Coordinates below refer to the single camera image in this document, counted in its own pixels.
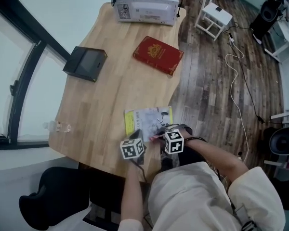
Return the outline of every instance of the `wooden floor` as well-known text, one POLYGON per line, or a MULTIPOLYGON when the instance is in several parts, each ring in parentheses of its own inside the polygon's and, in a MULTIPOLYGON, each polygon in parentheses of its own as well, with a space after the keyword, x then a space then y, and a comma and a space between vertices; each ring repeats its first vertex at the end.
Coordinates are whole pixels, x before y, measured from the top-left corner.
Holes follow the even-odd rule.
MULTIPOLYGON (((241 27, 249 27, 258 13, 243 0, 213 2, 228 11, 241 27)), ((242 152, 244 159, 247 144, 238 110, 230 97, 235 73, 224 60, 226 54, 232 53, 228 35, 222 33, 214 42, 210 35, 194 28, 201 7, 199 0, 183 0, 183 4, 187 11, 179 34, 179 48, 184 51, 183 68, 180 85, 170 103, 174 109, 174 122, 191 126, 195 136, 201 136, 233 154, 242 152)), ((263 46, 253 40, 249 29, 231 28, 230 33, 235 45, 245 55, 241 62, 256 112, 268 121, 271 115, 283 111, 278 64, 264 53, 263 46)), ((269 46, 267 36, 264 43, 269 46)), ((257 150, 257 141, 269 125, 257 121, 238 60, 230 56, 228 62, 238 71, 233 96, 241 109, 250 147, 246 164, 250 168, 261 166, 272 175, 274 167, 263 165, 263 160, 270 159, 270 152, 257 150)))

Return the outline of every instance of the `person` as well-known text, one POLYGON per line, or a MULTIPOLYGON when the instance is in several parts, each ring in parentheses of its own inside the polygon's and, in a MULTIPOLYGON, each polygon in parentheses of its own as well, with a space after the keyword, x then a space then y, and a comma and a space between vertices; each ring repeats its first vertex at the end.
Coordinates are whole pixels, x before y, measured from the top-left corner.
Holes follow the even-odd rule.
POLYGON ((250 28, 253 31, 253 38, 256 40, 258 44, 262 44, 262 38, 267 33, 267 31, 271 28, 272 25, 278 20, 283 17, 284 12, 286 11, 285 19, 288 22, 289 21, 289 10, 288 10, 289 0, 282 0, 280 7, 277 11, 277 16, 270 21, 269 23, 266 23, 263 19, 261 14, 257 16, 257 18, 250 24, 250 28))
MULTIPOLYGON (((180 130, 184 139, 191 135, 180 130)), ((199 139, 184 142, 180 166, 162 161, 151 186, 148 209, 154 231, 242 230, 234 208, 244 208, 257 228, 281 231, 285 214, 280 198, 260 167, 248 169, 236 156, 199 139), (228 194, 209 161, 232 184, 228 194)), ((119 231, 143 231, 143 199, 137 168, 128 162, 119 231)))

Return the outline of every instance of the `window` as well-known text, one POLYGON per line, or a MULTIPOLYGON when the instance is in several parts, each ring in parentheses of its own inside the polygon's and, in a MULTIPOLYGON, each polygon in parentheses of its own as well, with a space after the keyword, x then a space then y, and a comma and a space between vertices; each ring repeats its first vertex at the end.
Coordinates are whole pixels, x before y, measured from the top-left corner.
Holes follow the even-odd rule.
MULTIPOLYGON (((63 66, 69 56, 19 0, 0 0, 0 149, 48 146, 47 132, 34 136, 32 127, 26 123, 34 115, 30 97, 38 95, 34 85, 43 81, 37 73, 42 73, 54 61, 60 61, 63 66)), ((62 76, 59 71, 54 69, 55 75, 62 76)), ((55 84, 62 79, 45 82, 45 88, 57 91, 55 84)), ((47 116, 40 119, 49 121, 47 116)))

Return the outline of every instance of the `white stool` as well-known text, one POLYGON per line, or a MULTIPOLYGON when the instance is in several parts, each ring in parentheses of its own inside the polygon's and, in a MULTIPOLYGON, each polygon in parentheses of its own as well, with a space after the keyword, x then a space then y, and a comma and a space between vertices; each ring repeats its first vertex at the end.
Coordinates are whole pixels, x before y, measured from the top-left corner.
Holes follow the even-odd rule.
POLYGON ((223 32, 223 30, 225 29, 225 27, 228 25, 228 23, 231 21, 232 19, 232 15, 229 14, 227 11, 225 10, 221 10, 221 11, 217 11, 216 8, 218 7, 216 4, 212 3, 212 0, 209 1, 208 5, 205 6, 207 0, 203 0, 202 2, 202 6, 199 12, 199 15, 197 17, 196 23, 195 23, 195 27, 200 28, 201 30, 205 31, 207 34, 209 34, 210 36, 212 36, 214 38, 214 41, 217 39, 217 37, 221 34, 221 32, 223 32), (211 22, 211 24, 208 26, 207 29, 203 28, 202 26, 200 26, 199 20, 201 17, 202 12, 203 17, 202 20, 207 20, 209 22, 211 22), (215 20, 217 20, 216 23, 214 21, 212 21, 211 19, 209 19, 206 15, 209 15, 211 18, 214 18, 215 20), (218 32, 217 35, 212 34, 211 32, 209 32, 210 28, 215 25, 217 26, 220 31, 218 32))

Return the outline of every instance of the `red book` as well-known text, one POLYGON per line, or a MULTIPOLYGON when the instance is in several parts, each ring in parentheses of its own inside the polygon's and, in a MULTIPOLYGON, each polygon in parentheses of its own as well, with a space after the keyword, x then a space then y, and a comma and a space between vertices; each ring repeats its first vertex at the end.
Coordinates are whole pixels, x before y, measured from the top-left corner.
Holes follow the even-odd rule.
POLYGON ((183 51, 146 36, 134 51, 133 57, 172 76, 183 54, 183 51))

